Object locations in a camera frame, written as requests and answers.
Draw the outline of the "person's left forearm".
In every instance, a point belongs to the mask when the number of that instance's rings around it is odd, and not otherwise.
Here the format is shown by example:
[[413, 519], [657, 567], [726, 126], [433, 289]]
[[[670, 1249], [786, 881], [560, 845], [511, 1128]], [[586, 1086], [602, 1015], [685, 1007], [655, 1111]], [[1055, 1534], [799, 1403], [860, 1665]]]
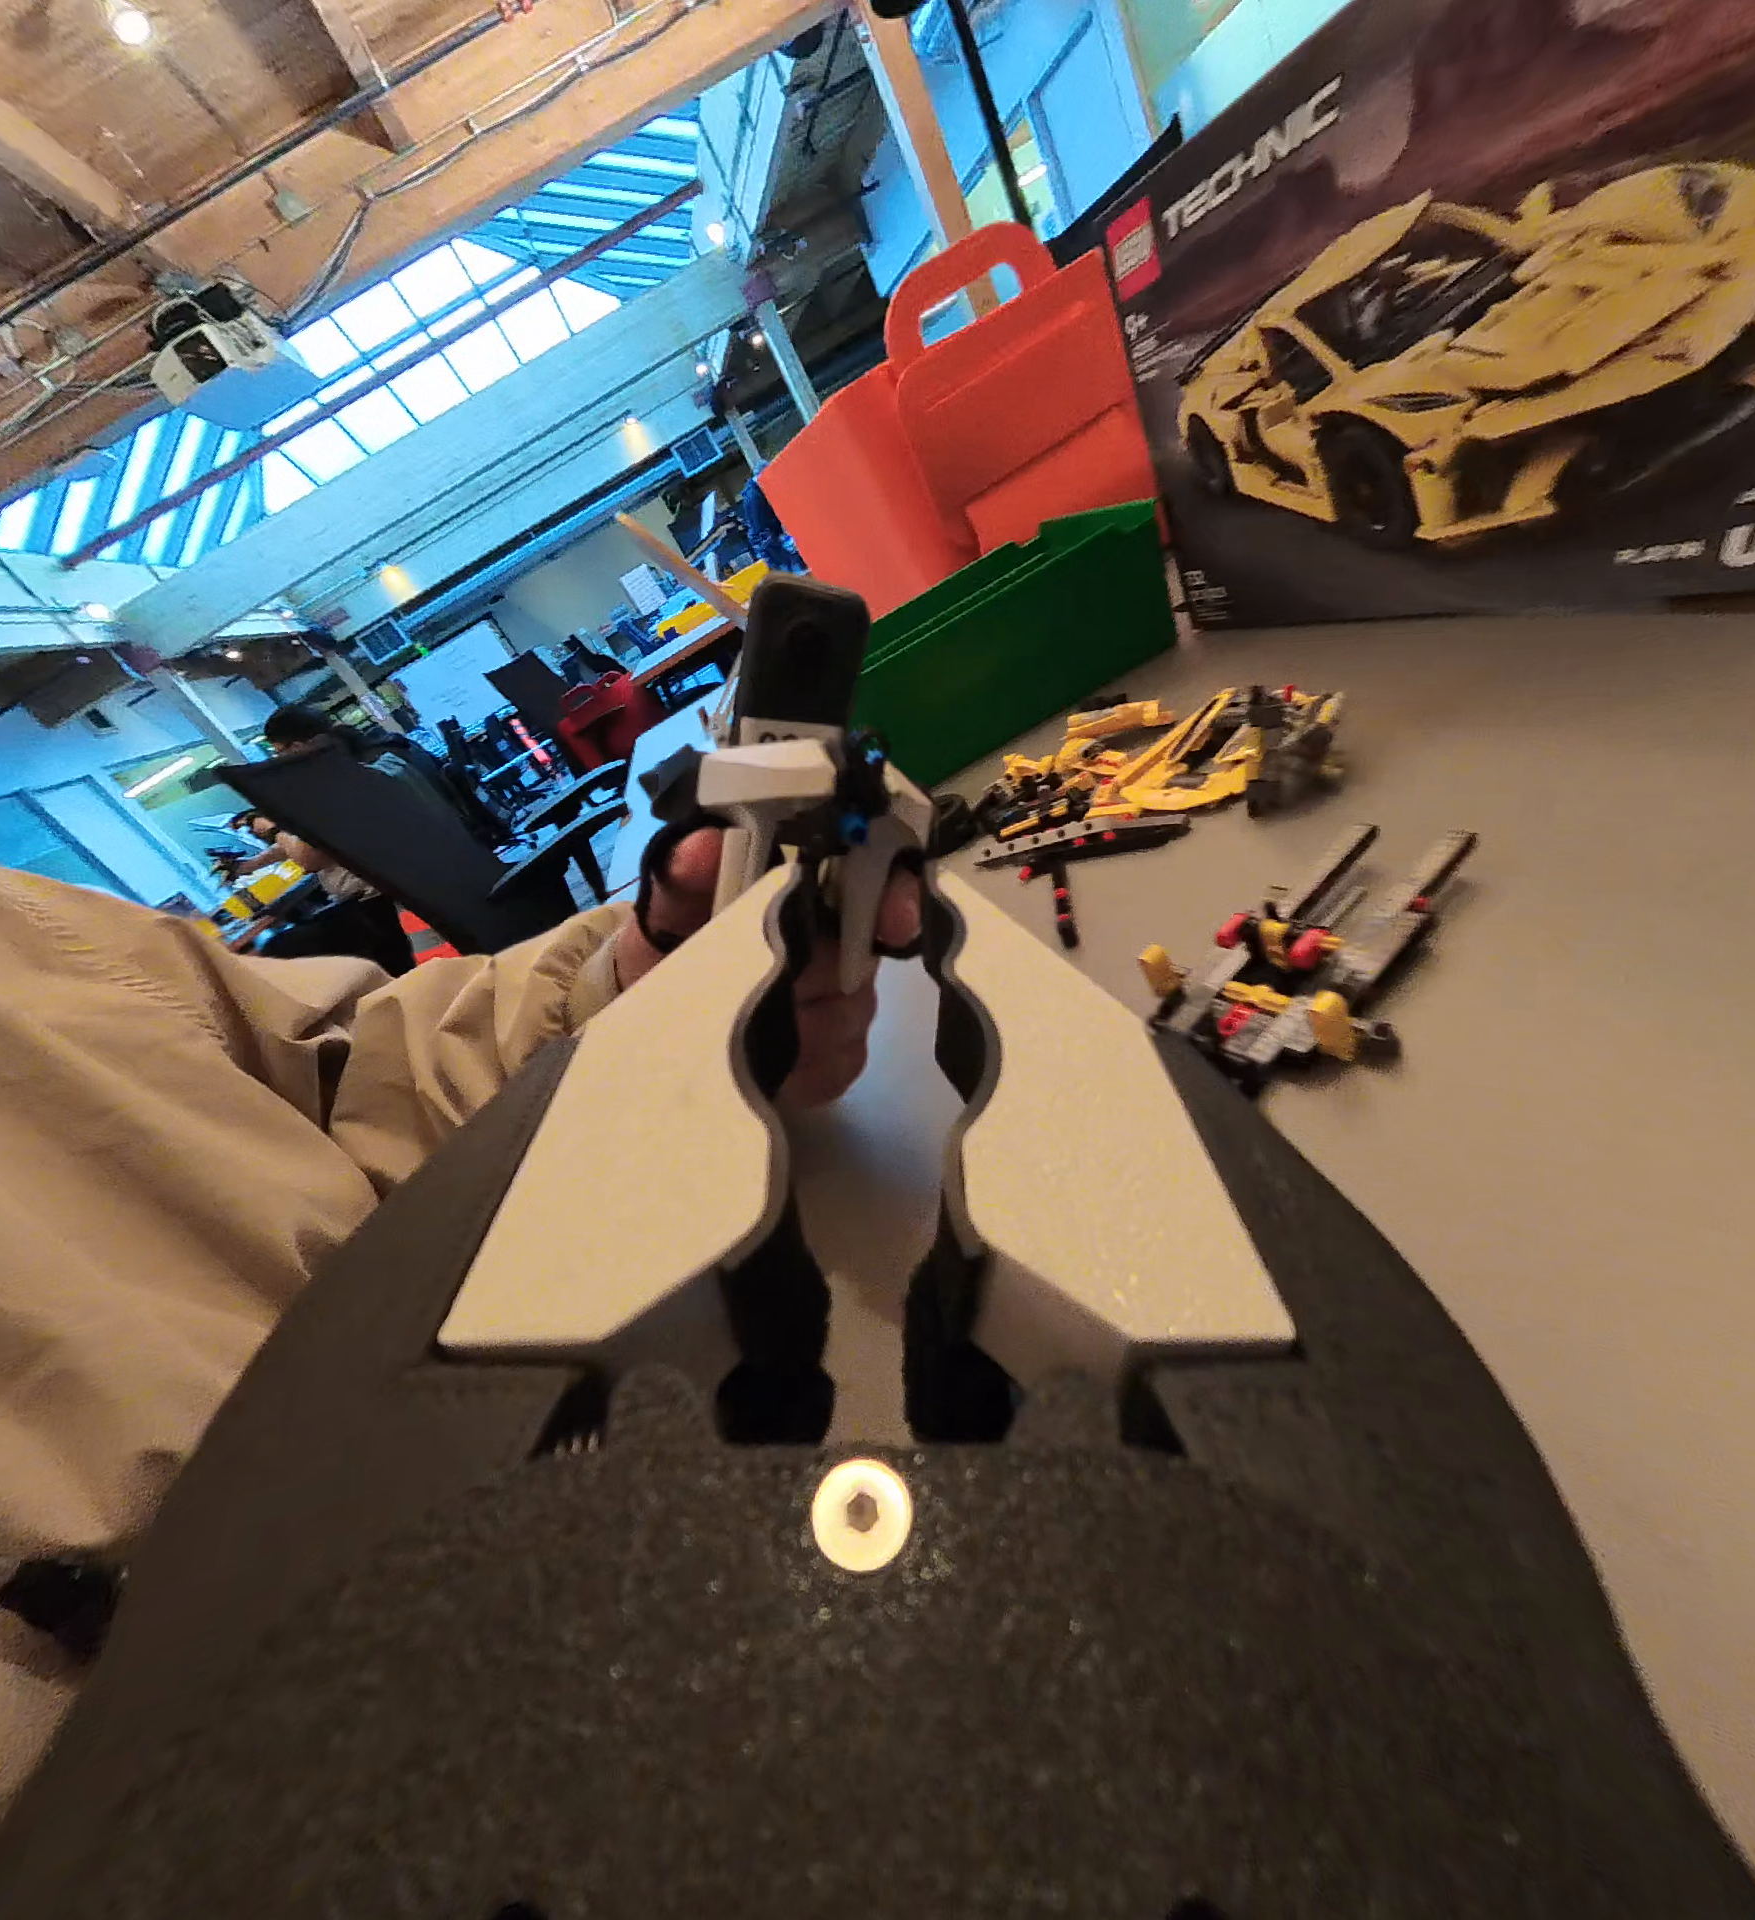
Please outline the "person's left forearm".
[[330, 1139], [386, 1196], [550, 1041], [573, 1039], [641, 972], [629, 901], [593, 908], [493, 956], [435, 959], [352, 1016]]

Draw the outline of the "black grey brick chassis assembly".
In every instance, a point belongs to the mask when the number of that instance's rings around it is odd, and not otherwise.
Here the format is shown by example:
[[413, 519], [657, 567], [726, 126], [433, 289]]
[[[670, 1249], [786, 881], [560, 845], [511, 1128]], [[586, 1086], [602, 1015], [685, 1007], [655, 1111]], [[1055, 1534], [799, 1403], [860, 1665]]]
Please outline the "black grey brick chassis assembly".
[[1152, 1028], [1182, 1039], [1245, 1093], [1318, 1060], [1395, 1065], [1404, 1044], [1377, 1001], [1430, 940], [1480, 835], [1442, 833], [1389, 887], [1369, 870], [1376, 839], [1377, 827], [1348, 828], [1297, 886], [1273, 886], [1229, 916], [1204, 965], [1143, 948]]

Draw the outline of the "black office chair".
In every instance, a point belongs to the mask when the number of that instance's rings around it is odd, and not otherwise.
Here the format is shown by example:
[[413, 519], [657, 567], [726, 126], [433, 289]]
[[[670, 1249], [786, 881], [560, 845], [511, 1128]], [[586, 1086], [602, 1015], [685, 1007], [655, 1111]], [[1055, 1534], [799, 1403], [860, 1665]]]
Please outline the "black office chair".
[[596, 833], [624, 816], [620, 802], [605, 802], [533, 854], [505, 860], [449, 804], [410, 780], [361, 767], [336, 746], [228, 761], [218, 777], [462, 954], [495, 954], [570, 920], [579, 908], [567, 882], [569, 864], [590, 867]]

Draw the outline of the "grey yellow brick chunk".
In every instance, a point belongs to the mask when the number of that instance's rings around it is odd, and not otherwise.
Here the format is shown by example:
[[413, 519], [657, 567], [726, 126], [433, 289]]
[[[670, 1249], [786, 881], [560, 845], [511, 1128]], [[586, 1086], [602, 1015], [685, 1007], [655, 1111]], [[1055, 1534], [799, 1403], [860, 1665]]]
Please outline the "grey yellow brick chunk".
[[1245, 804], [1253, 820], [1261, 823], [1343, 786], [1346, 765], [1336, 750], [1343, 709], [1342, 689], [1308, 693], [1294, 685], [1249, 688], [1253, 751]]

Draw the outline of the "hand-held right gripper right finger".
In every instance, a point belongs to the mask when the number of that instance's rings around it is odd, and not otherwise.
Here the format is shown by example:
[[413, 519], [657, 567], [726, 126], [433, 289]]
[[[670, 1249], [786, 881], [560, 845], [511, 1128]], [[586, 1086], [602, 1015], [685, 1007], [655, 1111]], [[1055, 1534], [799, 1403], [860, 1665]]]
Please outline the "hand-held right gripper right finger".
[[1044, 1380], [1119, 1418], [1158, 1369], [1295, 1352], [1295, 1322], [1160, 1037], [960, 876], [924, 900], [937, 1066], [960, 1111], [904, 1309], [904, 1414], [1008, 1435]]

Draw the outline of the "red plastic storage box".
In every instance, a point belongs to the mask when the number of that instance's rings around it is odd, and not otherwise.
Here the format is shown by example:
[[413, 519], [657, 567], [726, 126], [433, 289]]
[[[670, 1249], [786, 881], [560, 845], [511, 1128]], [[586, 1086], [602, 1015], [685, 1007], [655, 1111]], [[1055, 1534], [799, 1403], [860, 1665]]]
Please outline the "red plastic storage box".
[[1119, 312], [993, 223], [889, 297], [885, 360], [819, 405], [759, 482], [801, 560], [885, 614], [1044, 522], [1156, 496]]

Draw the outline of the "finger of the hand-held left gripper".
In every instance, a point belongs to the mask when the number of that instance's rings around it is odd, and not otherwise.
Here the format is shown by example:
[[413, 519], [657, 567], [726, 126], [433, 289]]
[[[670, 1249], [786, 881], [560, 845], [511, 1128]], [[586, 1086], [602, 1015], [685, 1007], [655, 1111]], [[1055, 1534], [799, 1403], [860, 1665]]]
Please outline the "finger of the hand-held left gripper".
[[[709, 751], [680, 747], [651, 769], [651, 905], [685, 920], [729, 910], [776, 862], [799, 875], [795, 897], [823, 914], [823, 860], [834, 840], [850, 732], [783, 732]], [[700, 830], [720, 833], [716, 879], [705, 891], [675, 873], [677, 851]]]
[[879, 920], [893, 870], [919, 864], [937, 827], [937, 802], [891, 761], [850, 761], [829, 813], [834, 860], [827, 893], [837, 916], [839, 988], [871, 983], [888, 944]]

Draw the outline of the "thin black pole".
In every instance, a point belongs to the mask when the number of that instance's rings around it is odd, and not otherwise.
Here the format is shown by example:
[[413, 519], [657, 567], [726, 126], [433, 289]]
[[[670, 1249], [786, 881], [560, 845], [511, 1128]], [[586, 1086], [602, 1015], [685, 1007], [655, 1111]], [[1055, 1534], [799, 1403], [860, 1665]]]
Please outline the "thin black pole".
[[1008, 204], [1008, 215], [1022, 228], [1035, 232], [1036, 222], [1025, 197], [1022, 185], [1019, 182], [1015, 157], [1008, 142], [1008, 133], [990, 87], [988, 71], [982, 60], [981, 47], [970, 21], [970, 13], [965, 1], [952, 0], [945, 1], [947, 13], [952, 21], [955, 37], [960, 53], [962, 71], [970, 87], [970, 95], [976, 102], [981, 124], [986, 135], [988, 153], [1000, 179]]

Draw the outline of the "person's left hand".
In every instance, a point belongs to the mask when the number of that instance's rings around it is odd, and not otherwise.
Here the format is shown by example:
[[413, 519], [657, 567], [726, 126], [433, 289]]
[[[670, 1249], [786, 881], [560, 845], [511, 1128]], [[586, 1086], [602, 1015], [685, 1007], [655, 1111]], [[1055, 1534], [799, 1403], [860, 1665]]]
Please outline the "person's left hand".
[[[650, 903], [621, 925], [610, 948], [620, 989], [633, 988], [653, 972], [715, 912], [723, 828], [693, 828], [677, 839], [662, 833], [650, 846], [663, 846], [667, 854], [650, 879]], [[919, 931], [921, 881], [911, 868], [896, 864], [876, 920], [876, 941], [882, 948], [909, 948]], [[839, 948], [823, 940], [793, 988], [799, 1057], [781, 1089], [785, 1107], [822, 1107], [856, 1082], [866, 1068], [878, 1005], [871, 977], [858, 988], [841, 983]]]

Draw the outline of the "green plastic storage box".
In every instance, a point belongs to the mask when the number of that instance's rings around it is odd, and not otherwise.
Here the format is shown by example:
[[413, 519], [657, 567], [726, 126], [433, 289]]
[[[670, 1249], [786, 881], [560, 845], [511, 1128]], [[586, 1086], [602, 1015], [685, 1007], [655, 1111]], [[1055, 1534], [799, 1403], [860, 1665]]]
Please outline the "green plastic storage box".
[[1052, 517], [874, 621], [852, 723], [932, 786], [1174, 640], [1158, 504]]

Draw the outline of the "dark toy car set box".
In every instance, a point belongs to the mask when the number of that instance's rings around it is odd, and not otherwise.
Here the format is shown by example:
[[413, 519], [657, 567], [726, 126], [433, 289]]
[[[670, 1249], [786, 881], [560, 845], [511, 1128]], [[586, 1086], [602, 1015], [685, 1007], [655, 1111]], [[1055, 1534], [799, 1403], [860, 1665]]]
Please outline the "dark toy car set box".
[[1348, 3], [1108, 251], [1200, 625], [1755, 594], [1755, 1]]

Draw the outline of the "red office chair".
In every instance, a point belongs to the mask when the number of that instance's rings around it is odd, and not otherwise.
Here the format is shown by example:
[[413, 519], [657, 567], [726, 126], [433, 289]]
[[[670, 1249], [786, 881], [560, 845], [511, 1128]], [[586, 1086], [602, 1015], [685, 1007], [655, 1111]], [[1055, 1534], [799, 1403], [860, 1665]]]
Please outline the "red office chair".
[[660, 696], [624, 670], [567, 688], [557, 703], [557, 738], [579, 775], [628, 760], [644, 732], [662, 723]]

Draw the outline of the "yellow brick panel assembly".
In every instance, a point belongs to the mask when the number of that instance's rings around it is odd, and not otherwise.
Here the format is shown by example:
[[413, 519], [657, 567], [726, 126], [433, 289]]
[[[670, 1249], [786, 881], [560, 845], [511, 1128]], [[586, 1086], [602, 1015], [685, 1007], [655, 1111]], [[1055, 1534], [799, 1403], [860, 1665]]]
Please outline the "yellow brick panel assembly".
[[1049, 754], [1008, 754], [973, 808], [978, 867], [1052, 851], [1137, 851], [1185, 818], [1249, 802], [1268, 757], [1266, 693], [1225, 688], [1186, 716], [1162, 701], [1083, 709]]

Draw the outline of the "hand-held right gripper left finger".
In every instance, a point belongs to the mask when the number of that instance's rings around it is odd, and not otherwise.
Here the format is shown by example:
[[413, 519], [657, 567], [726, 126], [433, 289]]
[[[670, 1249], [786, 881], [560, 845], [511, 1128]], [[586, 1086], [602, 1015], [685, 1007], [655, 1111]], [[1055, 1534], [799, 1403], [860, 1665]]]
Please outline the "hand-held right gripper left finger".
[[732, 1443], [815, 1443], [836, 1411], [829, 1287], [802, 1236], [776, 1099], [815, 945], [796, 864], [751, 882], [588, 1022], [438, 1349], [603, 1386], [667, 1365]]

